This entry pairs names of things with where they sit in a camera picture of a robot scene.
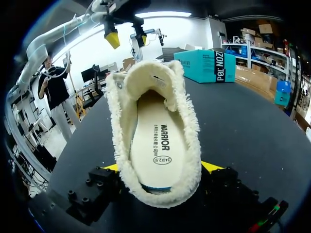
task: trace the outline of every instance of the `white insole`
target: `white insole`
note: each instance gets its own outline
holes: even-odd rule
[[[140,97],[130,160],[142,185],[169,189],[180,179],[186,152],[183,129],[179,113],[170,112],[157,92]]]

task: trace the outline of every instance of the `person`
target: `person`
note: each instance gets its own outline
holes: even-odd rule
[[[72,133],[67,123],[64,110],[76,128],[80,124],[76,112],[68,99],[69,94],[64,82],[64,79],[67,78],[67,75],[70,72],[70,63],[68,64],[66,71],[65,68],[55,67],[52,65],[52,55],[51,53],[48,53],[48,57],[43,65],[46,70],[45,72],[51,76],[58,76],[64,73],[60,77],[51,78],[42,74],[38,84],[38,96],[40,99],[43,99],[44,94],[47,96],[52,118],[59,127],[63,137],[68,142]]]

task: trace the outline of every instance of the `ceiling light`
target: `ceiling light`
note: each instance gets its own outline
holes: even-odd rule
[[[135,16],[139,18],[161,17],[161,16],[189,17],[191,16],[191,13],[179,12],[179,11],[156,11],[156,12],[140,13],[140,14],[136,14]]]

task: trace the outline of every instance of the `fuzzy white shoe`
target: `fuzzy white shoe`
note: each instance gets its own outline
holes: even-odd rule
[[[199,124],[179,61],[140,62],[106,81],[115,160],[130,192],[147,205],[185,202],[201,179]]]

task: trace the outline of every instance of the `black table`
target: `black table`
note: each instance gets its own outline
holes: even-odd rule
[[[288,223],[311,184],[311,143],[304,132],[275,105],[237,83],[198,84],[186,79],[186,88],[201,127],[202,160],[234,168],[245,185],[259,191],[260,201],[268,197],[287,201],[289,209],[282,221]],[[66,198],[67,191],[84,182],[92,168],[114,164],[111,138],[110,112],[101,98],[64,148],[48,192]],[[166,210],[127,194],[110,204],[93,226],[110,233],[158,233],[195,232],[204,225],[218,232],[213,215],[202,214],[197,195]]]

